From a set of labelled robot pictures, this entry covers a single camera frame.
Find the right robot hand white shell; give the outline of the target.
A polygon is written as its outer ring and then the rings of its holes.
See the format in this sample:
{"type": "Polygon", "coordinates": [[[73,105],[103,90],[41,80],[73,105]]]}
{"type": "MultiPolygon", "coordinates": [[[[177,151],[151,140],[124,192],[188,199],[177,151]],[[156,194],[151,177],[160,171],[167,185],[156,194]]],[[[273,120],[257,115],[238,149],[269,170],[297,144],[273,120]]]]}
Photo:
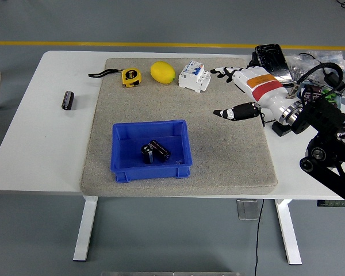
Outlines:
{"type": "Polygon", "coordinates": [[[227,82],[233,81],[251,100],[269,109],[281,124],[293,125],[302,111],[301,102],[289,98],[287,89],[263,67],[220,67],[210,72],[219,78],[227,76],[227,82]]]}

